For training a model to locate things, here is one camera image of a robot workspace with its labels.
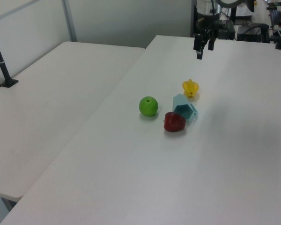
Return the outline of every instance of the yellow toy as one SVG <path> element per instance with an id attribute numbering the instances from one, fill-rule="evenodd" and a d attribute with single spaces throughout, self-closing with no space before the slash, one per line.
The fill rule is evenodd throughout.
<path id="1" fill-rule="evenodd" d="M 182 87 L 184 89 L 184 95 L 187 97 L 194 97 L 199 90 L 199 85 L 191 79 L 184 81 Z"/>

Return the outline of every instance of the table surface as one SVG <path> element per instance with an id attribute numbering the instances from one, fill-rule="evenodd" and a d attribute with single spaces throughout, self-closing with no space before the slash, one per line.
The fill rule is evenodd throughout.
<path id="1" fill-rule="evenodd" d="M 144 49 L 65 42 L 0 88 L 0 196 L 18 201 Z"/>
<path id="2" fill-rule="evenodd" d="M 169 133 L 164 115 L 189 78 L 199 117 Z M 144 96 L 157 116 L 140 114 Z M 193 38 L 157 36 L 9 224 L 281 225 L 281 50 L 217 40 L 197 60 Z"/>

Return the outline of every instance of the green apple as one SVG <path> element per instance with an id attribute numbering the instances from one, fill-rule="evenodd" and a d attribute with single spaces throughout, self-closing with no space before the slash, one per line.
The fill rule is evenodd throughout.
<path id="1" fill-rule="evenodd" d="M 140 112 L 145 116 L 154 116 L 158 110 L 158 102 L 151 96 L 144 97 L 140 101 Z"/>

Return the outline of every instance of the white wall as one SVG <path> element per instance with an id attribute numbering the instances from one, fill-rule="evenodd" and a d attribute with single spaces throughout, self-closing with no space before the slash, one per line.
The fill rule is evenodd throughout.
<path id="1" fill-rule="evenodd" d="M 147 47 L 156 35 L 189 37 L 192 0 L 65 0 L 79 42 Z"/>
<path id="2" fill-rule="evenodd" d="M 12 77 L 69 40 L 62 0 L 40 0 L 0 19 L 0 50 Z"/>

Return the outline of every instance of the red apple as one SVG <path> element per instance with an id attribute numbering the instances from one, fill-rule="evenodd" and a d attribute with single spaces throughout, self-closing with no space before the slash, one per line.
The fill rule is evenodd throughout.
<path id="1" fill-rule="evenodd" d="M 186 120 L 175 112 L 168 112 L 164 117 L 164 129 L 170 132 L 176 132 L 185 128 Z"/>

